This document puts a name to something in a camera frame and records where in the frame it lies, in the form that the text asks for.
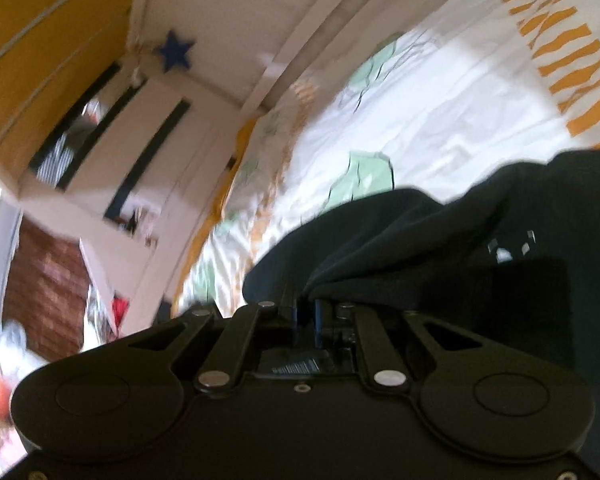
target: green pattern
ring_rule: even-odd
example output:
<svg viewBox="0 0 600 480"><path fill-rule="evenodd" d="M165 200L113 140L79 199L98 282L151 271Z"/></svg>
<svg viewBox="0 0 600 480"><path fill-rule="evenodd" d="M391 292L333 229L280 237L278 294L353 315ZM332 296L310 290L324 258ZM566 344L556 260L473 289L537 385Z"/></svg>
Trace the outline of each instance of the green pattern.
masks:
<svg viewBox="0 0 600 480"><path fill-rule="evenodd" d="M349 79L348 87L358 92L363 91L378 79L382 66L395 55L398 39L401 35L401 33L396 32L380 43L374 54L353 73Z"/></svg>
<svg viewBox="0 0 600 480"><path fill-rule="evenodd" d="M200 261L193 281L193 297L201 303L216 300L216 272L211 262Z"/></svg>
<svg viewBox="0 0 600 480"><path fill-rule="evenodd" d="M219 221L214 227L214 234L220 238L227 238L231 229L240 218L238 211L229 211L223 220Z"/></svg>
<svg viewBox="0 0 600 480"><path fill-rule="evenodd" d="M280 117L280 112L278 110L272 111L267 117L267 123L262 129L263 137L273 137L278 132L278 118Z"/></svg>
<svg viewBox="0 0 600 480"><path fill-rule="evenodd" d="M240 170L235 176L236 184L241 187L249 183L251 176L258 169L258 159L255 157L250 157L242 163Z"/></svg>
<svg viewBox="0 0 600 480"><path fill-rule="evenodd" d="M331 186L321 213L345 202L394 188L391 160L382 153L350 152L349 167Z"/></svg>

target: small screw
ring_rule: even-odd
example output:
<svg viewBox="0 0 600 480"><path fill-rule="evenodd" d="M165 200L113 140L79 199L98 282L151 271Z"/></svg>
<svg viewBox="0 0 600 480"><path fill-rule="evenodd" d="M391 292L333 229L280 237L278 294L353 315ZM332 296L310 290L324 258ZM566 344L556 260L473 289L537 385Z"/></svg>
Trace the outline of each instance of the small screw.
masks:
<svg viewBox="0 0 600 480"><path fill-rule="evenodd" d="M296 384L294 391L299 394L308 394L311 391L311 386L305 383Z"/></svg>
<svg viewBox="0 0 600 480"><path fill-rule="evenodd" d="M407 376L398 370L381 370L374 375L374 381L381 386L395 388L396 386L402 386L407 381Z"/></svg>
<svg viewBox="0 0 600 480"><path fill-rule="evenodd" d="M198 376L200 384L207 388L219 388L225 386L231 380L229 374L220 370L209 370L208 372L201 373Z"/></svg>

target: black stripe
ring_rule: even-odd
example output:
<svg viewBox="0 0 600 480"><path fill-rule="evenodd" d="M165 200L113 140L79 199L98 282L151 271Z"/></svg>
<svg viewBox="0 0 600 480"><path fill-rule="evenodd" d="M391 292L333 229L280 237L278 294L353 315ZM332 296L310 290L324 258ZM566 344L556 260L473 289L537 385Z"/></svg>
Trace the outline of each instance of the black stripe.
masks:
<svg viewBox="0 0 600 480"><path fill-rule="evenodd" d="M136 160L136 163L133 165L129 173L127 173L125 179L122 181L122 184L120 184L120 188L118 188L118 191L111 200L109 207L107 207L107 211L104 213L104 218L113 220L120 216L120 211L122 211L122 207L125 205L126 199L140 180L140 177L142 177L144 170L146 170L146 168L149 166L155 154L158 153L158 150L160 150L160 147L164 141L176 127L178 122L180 122L180 119L183 117L183 115L187 113L190 106L191 104L185 100L180 101L169 114L169 117L164 120L160 126L160 129L158 129L144 150L142 150L138 160Z"/></svg>
<svg viewBox="0 0 600 480"><path fill-rule="evenodd" d="M98 143L100 137L102 137L102 134L106 131L118 114L125 108L125 106L129 104L129 101L135 97L142 86L144 86L144 83L146 83L146 80L144 80L138 88L129 87L125 93L118 98L118 100L102 118L98 126L96 126L89 134L89 137L87 137L87 139L84 141L84 144L75 154L73 160L58 181L58 189L62 189L63 191L66 190L75 174L78 172L78 169L84 162L84 159L87 158L87 155L89 155L90 151Z"/></svg>
<svg viewBox="0 0 600 480"><path fill-rule="evenodd" d="M69 129L69 126L80 116L82 110L87 105L89 101L91 101L96 94L104 88L113 76L115 76L120 70L120 65L118 63L112 63L98 78L94 81L78 98L78 100L74 103L74 105L69 108L68 112L64 114L62 119L60 119L59 123L56 124L51 133L45 139L45 142L42 143L42 146L37 150L36 154L29 161L29 168L33 170L34 173L38 172L40 165L45 160L46 156L51 152L51 150L58 142L58 139Z"/></svg>

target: black robotic device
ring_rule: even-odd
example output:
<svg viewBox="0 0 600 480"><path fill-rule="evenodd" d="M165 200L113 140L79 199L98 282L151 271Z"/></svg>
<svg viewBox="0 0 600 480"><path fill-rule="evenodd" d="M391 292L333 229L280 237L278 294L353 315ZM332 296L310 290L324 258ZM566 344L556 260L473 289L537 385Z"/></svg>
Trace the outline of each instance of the black robotic device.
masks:
<svg viewBox="0 0 600 480"><path fill-rule="evenodd" d="M5 478L598 478L573 372L421 314L309 311L190 310L34 372Z"/></svg>

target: bed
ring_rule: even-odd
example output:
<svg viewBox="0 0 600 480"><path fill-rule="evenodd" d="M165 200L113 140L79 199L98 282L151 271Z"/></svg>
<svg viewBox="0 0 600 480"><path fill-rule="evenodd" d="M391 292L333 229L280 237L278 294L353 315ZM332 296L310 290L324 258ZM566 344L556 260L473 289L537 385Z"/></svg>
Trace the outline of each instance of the bed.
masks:
<svg viewBox="0 0 600 480"><path fill-rule="evenodd" d="M231 316L251 267L344 202L405 186L448 202L508 162L600 148L600 0L390 0L352 27L241 131L174 314Z"/></svg>

